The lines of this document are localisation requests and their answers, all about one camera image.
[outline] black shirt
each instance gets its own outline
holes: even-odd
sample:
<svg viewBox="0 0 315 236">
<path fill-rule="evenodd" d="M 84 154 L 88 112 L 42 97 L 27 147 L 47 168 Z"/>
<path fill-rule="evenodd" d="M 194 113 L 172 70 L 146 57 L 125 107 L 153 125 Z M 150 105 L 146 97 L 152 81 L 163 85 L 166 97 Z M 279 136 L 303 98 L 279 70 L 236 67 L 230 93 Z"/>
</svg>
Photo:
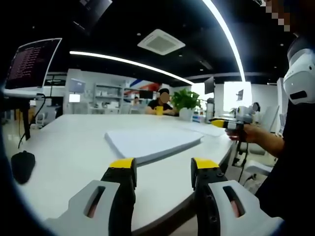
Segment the black shirt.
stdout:
<svg viewBox="0 0 315 236">
<path fill-rule="evenodd" d="M 159 103 L 158 103 L 158 99 L 156 100 L 151 100 L 148 104 L 149 107 L 151 107 L 153 110 L 155 109 L 155 107 L 157 106 L 160 106 Z M 166 110 L 172 110 L 173 108 L 168 105 L 167 103 L 164 103 L 163 104 L 163 111 L 166 111 Z"/>
<path fill-rule="evenodd" d="M 305 211 L 313 208 L 311 171 L 315 160 L 315 104 L 293 105 L 289 101 L 284 148 L 256 196 L 269 216 L 285 220 L 286 229 L 306 224 Z"/>
</svg>

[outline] white table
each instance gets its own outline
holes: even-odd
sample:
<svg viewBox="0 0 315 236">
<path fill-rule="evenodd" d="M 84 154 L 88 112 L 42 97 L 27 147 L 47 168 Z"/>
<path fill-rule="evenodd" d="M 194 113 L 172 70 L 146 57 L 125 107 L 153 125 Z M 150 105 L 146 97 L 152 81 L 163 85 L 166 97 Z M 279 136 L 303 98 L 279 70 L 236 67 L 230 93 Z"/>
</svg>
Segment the white table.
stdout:
<svg viewBox="0 0 315 236">
<path fill-rule="evenodd" d="M 183 122 L 170 116 L 63 115 L 22 146 L 35 155 L 36 166 L 20 190 L 40 220 L 57 218 L 66 211 L 73 195 L 91 180 L 100 180 L 117 159 L 104 139 L 106 131 L 153 125 L 174 127 Z M 205 136 L 201 141 L 181 153 L 137 168 L 133 231 L 154 227 L 193 193 L 192 157 L 221 163 L 232 145 L 225 134 Z"/>
</svg>

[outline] white flower pot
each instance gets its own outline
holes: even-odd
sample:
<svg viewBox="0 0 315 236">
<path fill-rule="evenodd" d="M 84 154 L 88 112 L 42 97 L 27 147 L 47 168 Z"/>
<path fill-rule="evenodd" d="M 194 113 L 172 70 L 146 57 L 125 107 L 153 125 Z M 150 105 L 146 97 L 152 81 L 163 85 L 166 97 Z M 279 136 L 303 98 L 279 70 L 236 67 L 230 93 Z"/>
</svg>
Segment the white flower pot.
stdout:
<svg viewBox="0 0 315 236">
<path fill-rule="evenodd" d="M 192 115 L 193 115 L 193 110 L 192 109 L 187 109 L 187 108 L 182 108 L 179 111 L 179 118 L 185 121 L 191 121 L 192 120 Z"/>
</svg>

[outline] ceiling light strip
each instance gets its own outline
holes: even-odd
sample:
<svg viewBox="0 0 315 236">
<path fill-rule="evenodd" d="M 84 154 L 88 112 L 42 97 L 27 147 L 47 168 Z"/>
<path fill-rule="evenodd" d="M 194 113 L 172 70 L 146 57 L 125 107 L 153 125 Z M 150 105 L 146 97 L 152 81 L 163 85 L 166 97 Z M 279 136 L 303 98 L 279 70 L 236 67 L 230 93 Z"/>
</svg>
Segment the ceiling light strip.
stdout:
<svg viewBox="0 0 315 236">
<path fill-rule="evenodd" d="M 126 59 L 117 58 L 117 57 L 112 57 L 112 56 L 107 56 L 107 55 L 102 55 L 102 54 L 97 54 L 97 53 L 86 53 L 86 52 L 70 51 L 70 54 L 89 56 L 89 57 L 95 57 L 95 58 L 104 58 L 104 59 L 109 59 L 109 60 L 121 61 L 121 62 L 132 64 L 132 65 L 137 65 L 137 66 L 149 69 L 149 70 L 153 70 L 153 71 L 159 72 L 159 73 L 164 74 L 164 75 L 168 75 L 168 76 L 173 77 L 173 78 L 175 78 L 177 80 L 183 81 L 183 82 L 185 82 L 187 84 L 194 85 L 193 82 L 191 82 L 189 80 L 186 80 L 184 78 L 181 78 L 181 77 L 179 77 L 177 75 L 174 75 L 174 74 L 171 74 L 171 73 L 169 73 L 167 71 L 160 70 L 160 69 L 157 69 L 155 67 L 152 67 L 152 66 L 149 66 L 149 65 L 145 65 L 145 64 L 141 64 L 141 63 L 138 63 L 138 62 L 135 62 L 135 61 L 126 60 Z"/>
<path fill-rule="evenodd" d="M 231 48 L 233 50 L 233 53 L 234 53 L 234 56 L 235 56 L 238 68 L 239 68 L 240 73 L 241 73 L 242 81 L 245 82 L 245 74 L 244 74 L 244 69 L 243 69 L 243 65 L 242 65 L 242 62 L 241 62 L 241 57 L 240 57 L 240 54 L 238 53 L 236 44 L 234 42 L 234 39 L 232 37 L 232 34 L 231 34 L 230 30 L 228 29 L 228 27 L 227 27 L 223 17 L 219 13 L 219 11 L 216 8 L 216 6 L 212 3 L 212 1 L 211 0 L 203 0 L 203 1 L 207 5 L 207 7 L 210 9 L 210 11 L 212 12 L 214 17 L 216 18 L 216 20 L 220 24 L 221 28 L 223 29 L 223 31 L 224 31 L 224 33 L 225 33 L 225 35 L 227 37 L 227 40 L 229 41 L 229 43 L 231 45 Z"/>
</svg>

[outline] ceiling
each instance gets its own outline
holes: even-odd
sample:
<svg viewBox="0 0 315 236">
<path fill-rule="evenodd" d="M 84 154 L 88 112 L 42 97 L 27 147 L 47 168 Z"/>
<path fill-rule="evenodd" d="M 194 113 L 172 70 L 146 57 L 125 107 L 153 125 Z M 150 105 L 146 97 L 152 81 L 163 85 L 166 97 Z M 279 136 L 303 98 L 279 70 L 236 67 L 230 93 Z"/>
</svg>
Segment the ceiling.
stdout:
<svg viewBox="0 0 315 236">
<path fill-rule="evenodd" d="M 294 36 L 284 32 L 277 20 L 271 19 L 271 15 L 265 13 L 265 8 L 252 0 L 212 2 L 234 37 L 244 71 L 259 72 L 259 76 L 247 76 L 247 81 L 266 84 L 283 77 L 288 69 L 286 52 Z M 172 77 L 122 62 L 69 56 L 68 51 L 73 50 L 140 62 L 183 78 L 189 77 L 194 83 L 203 82 L 207 77 L 194 79 L 192 76 L 218 73 L 227 75 L 217 77 L 216 83 L 241 80 L 240 76 L 228 74 L 239 72 L 234 54 L 223 30 L 202 0 L 113 0 L 90 35 L 77 30 L 72 23 L 71 16 L 75 15 L 72 6 L 75 4 L 73 1 L 61 11 L 59 5 L 41 4 L 50 11 L 36 12 L 32 20 L 23 18 L 19 25 L 16 23 L 15 28 L 24 31 L 23 37 L 10 41 L 7 57 L 12 58 L 9 55 L 14 54 L 24 41 L 62 36 L 62 47 L 50 71 L 80 68 L 171 86 L 185 85 Z M 137 44 L 155 29 L 167 32 L 186 46 L 165 56 L 138 47 Z"/>
</svg>

